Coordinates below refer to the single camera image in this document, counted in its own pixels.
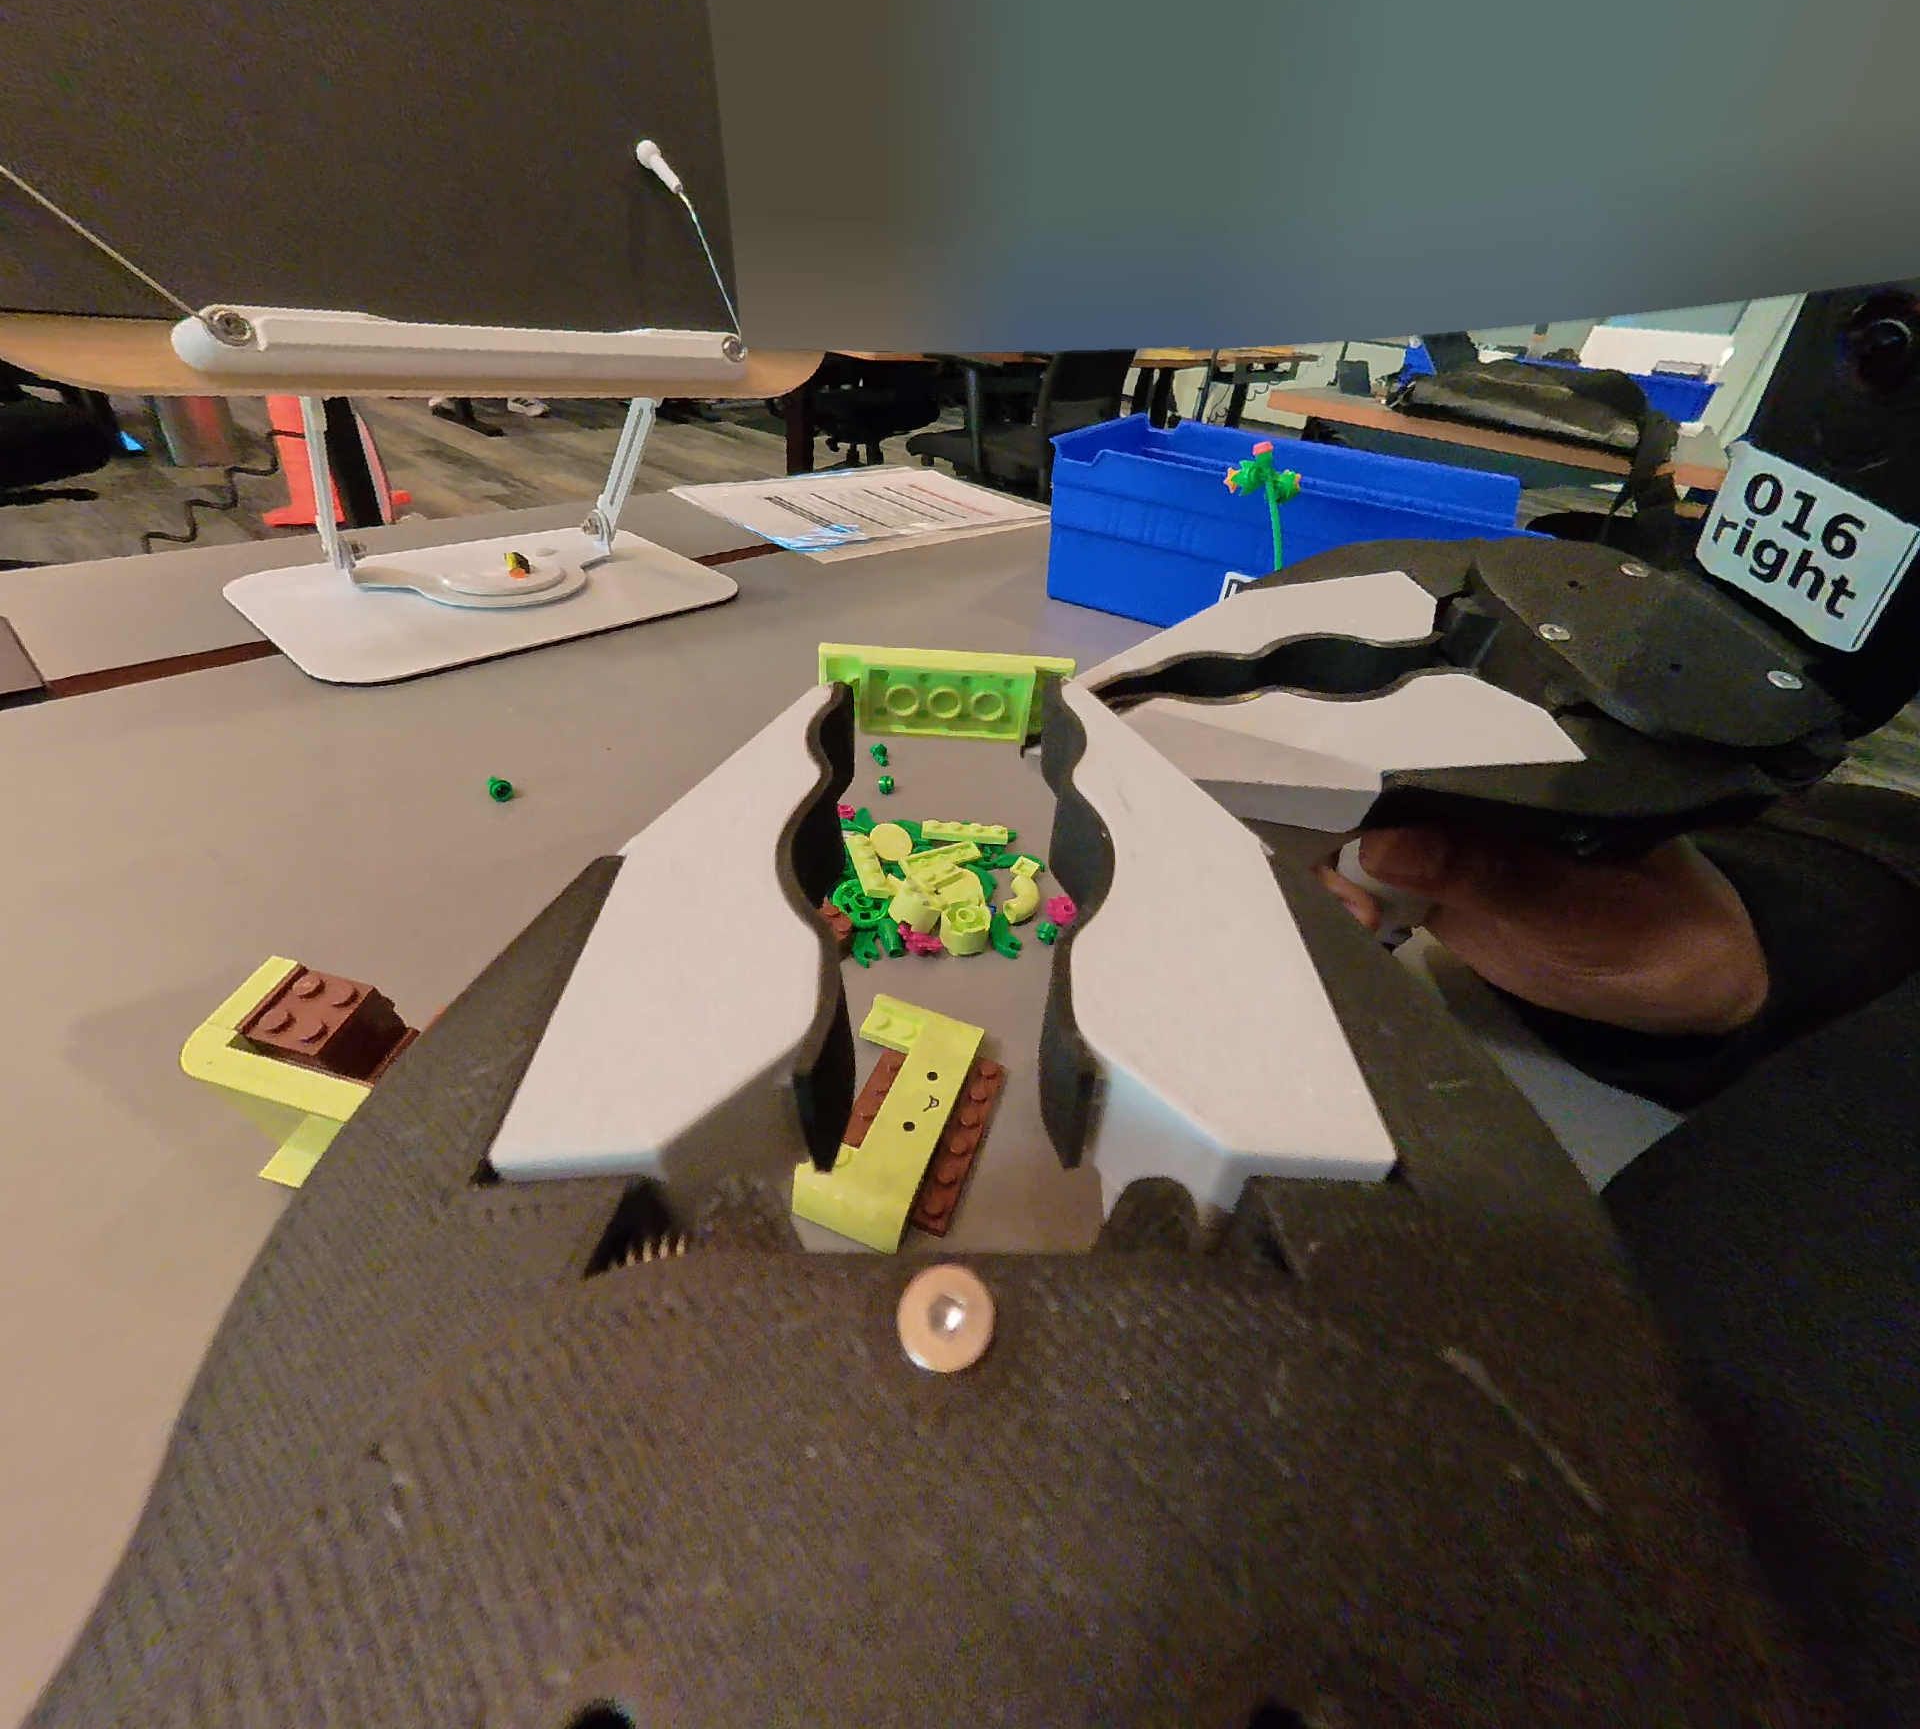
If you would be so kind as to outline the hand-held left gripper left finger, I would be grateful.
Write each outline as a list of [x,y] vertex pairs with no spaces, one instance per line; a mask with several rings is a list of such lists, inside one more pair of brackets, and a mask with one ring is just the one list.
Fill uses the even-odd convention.
[[845,955],[850,687],[808,687],[650,819],[494,1133],[501,1177],[638,1175],[693,1205],[726,1175],[835,1163],[854,1109]]

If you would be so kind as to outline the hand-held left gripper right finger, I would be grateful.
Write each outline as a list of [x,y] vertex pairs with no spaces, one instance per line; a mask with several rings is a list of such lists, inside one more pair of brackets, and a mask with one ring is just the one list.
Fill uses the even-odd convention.
[[1080,687],[1046,687],[1049,955],[1041,1123],[1103,1217],[1166,1177],[1221,1222],[1244,1177],[1395,1163],[1262,845]]

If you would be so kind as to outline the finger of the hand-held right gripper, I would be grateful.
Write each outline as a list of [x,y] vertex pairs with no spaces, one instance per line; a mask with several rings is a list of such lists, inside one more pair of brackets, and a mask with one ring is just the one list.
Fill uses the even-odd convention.
[[1148,698],[1120,721],[1233,819],[1284,827],[1363,827],[1386,772],[1582,755],[1544,705],[1505,687]]
[[1439,594],[1400,568],[1248,585],[1086,667],[1094,698],[1383,689],[1425,667]]

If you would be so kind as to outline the lime bracket build with brown plate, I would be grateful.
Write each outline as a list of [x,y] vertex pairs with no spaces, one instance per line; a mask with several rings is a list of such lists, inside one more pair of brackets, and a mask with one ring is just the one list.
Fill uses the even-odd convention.
[[835,1171],[793,1171],[793,1217],[869,1252],[903,1231],[952,1234],[972,1163],[984,1142],[1006,1069],[984,1031],[877,991],[862,1026],[877,1045]]

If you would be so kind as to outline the long lime toy plate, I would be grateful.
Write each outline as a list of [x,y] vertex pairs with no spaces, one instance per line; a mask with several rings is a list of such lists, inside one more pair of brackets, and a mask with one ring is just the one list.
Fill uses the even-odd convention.
[[918,661],[918,667],[975,667],[975,669],[1032,669],[1035,687],[1032,687],[1032,721],[1024,721],[1024,736],[1041,730],[1041,687],[1046,680],[1070,680],[1077,674],[1077,661],[1070,657],[1001,657],[1001,648],[942,648],[942,644],[850,644],[850,638],[821,638],[817,644],[817,680],[845,680],[854,689],[854,705],[860,705],[860,674],[869,661]]

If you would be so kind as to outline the short lime toy plate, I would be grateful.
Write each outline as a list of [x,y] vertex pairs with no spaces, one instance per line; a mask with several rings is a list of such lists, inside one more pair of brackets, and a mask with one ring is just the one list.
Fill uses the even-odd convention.
[[1019,741],[1032,687],[1032,669],[869,661],[860,674],[860,729],[871,736]]

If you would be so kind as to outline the person's right hand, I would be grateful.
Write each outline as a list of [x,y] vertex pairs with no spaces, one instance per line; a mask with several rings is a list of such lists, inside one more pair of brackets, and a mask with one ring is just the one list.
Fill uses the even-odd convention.
[[1672,841],[1635,858],[1572,858],[1481,827],[1355,835],[1349,879],[1317,879],[1364,926],[1383,892],[1425,903],[1422,926],[1490,985],[1572,1020],[1643,1037],[1728,1037],[1768,1008],[1768,955],[1735,886]]

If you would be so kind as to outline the green toy flower stem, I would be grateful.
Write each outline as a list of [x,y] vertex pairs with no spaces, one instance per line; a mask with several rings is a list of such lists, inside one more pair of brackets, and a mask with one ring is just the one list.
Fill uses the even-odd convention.
[[1303,479],[1275,461],[1275,444],[1253,444],[1253,451],[1225,473],[1225,487],[1262,504],[1271,568],[1284,568],[1284,509],[1299,499]]

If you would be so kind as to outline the pile of small toy bricks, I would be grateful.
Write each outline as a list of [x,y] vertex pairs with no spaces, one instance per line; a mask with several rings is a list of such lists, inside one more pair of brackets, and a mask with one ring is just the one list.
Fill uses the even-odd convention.
[[817,916],[854,964],[980,951],[1015,963],[1024,945],[1054,945],[1080,916],[1006,821],[839,801],[839,835],[845,862]]

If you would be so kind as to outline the lime brick box with brown bricks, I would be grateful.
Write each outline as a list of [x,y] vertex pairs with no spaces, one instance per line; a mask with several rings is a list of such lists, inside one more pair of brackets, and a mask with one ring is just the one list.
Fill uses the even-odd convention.
[[298,1189],[409,1044],[384,991],[268,955],[190,1031],[176,1069],[236,1103],[276,1140],[257,1175]]

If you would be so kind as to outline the white adjustable stand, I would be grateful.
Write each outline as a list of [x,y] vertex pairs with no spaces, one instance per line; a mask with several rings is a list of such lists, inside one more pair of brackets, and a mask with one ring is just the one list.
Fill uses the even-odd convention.
[[[305,674],[328,687],[418,680],[573,637],[717,609],[737,594],[726,568],[619,528],[661,396],[684,396],[706,383],[729,389],[746,369],[737,299],[678,170],[650,137],[635,142],[635,162],[684,209],[717,282],[717,318],[497,325],[361,311],[335,288],[305,288],[305,299],[291,304],[190,304],[170,292],[170,352],[190,369],[234,388],[257,383],[264,389],[298,389],[324,557],[236,574],[223,600]],[[577,528],[365,552],[328,509],[324,396],[409,388],[624,389],[624,425],[589,518]]]

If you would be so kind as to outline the laminated instruction sheet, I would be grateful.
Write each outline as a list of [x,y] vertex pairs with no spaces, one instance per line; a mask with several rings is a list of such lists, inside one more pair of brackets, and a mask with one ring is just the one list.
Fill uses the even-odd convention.
[[956,543],[1006,528],[1046,528],[1049,511],[1015,493],[959,482],[937,466],[786,473],[754,482],[684,482],[675,499],[821,565]]

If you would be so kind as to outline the orange plastic object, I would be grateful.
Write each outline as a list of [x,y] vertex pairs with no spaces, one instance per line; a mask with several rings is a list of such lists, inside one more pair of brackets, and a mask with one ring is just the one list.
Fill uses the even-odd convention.
[[[268,528],[315,528],[315,479],[311,479],[311,457],[305,457],[298,396],[264,396],[264,404],[268,404],[268,448],[276,448],[277,479],[285,479],[285,504],[264,509],[264,523]],[[409,509],[409,493],[393,482],[365,415],[357,415],[357,439],[361,439],[361,457],[369,466],[378,523],[394,523]]]

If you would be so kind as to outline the dark panel with wooden edge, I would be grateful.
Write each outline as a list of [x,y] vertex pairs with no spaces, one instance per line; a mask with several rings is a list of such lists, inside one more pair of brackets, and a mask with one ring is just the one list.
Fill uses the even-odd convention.
[[781,396],[706,0],[0,0],[4,361],[151,396]]

